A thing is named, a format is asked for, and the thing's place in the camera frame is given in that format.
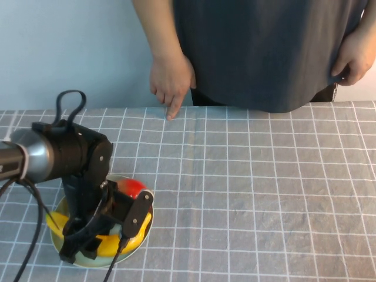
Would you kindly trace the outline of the person's left hand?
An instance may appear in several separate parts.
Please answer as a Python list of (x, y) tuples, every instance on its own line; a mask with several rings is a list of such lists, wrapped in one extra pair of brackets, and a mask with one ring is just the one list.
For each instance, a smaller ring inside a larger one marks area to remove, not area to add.
[(332, 76), (341, 86), (352, 86), (361, 80), (375, 61), (375, 34), (357, 30), (348, 35), (338, 52)]

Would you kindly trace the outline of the person's right hand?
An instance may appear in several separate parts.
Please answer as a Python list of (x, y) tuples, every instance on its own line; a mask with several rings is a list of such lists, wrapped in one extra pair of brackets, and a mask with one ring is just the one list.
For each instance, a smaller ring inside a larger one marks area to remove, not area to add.
[(153, 58), (150, 90), (167, 107), (167, 120), (176, 117), (189, 89), (195, 87), (193, 66), (182, 53)]

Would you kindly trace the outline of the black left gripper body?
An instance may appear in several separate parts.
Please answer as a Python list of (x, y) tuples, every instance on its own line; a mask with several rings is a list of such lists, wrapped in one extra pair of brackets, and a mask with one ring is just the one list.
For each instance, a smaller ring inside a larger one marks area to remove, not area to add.
[(129, 196), (123, 191), (127, 178), (110, 174), (101, 182), (64, 177), (63, 188), (69, 219), (64, 232), (109, 232), (129, 213)]

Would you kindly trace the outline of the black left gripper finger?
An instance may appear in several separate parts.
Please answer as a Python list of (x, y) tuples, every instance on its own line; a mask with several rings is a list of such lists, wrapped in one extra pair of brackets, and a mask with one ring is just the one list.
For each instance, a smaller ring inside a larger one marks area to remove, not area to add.
[(63, 245), (59, 251), (61, 260), (65, 262), (75, 262), (76, 254), (80, 250), (85, 232), (83, 231), (84, 223), (79, 219), (69, 219), (65, 224), (63, 234)]
[(98, 256), (99, 246), (103, 242), (99, 236), (107, 236), (110, 223), (90, 223), (82, 230), (82, 254), (94, 260)]

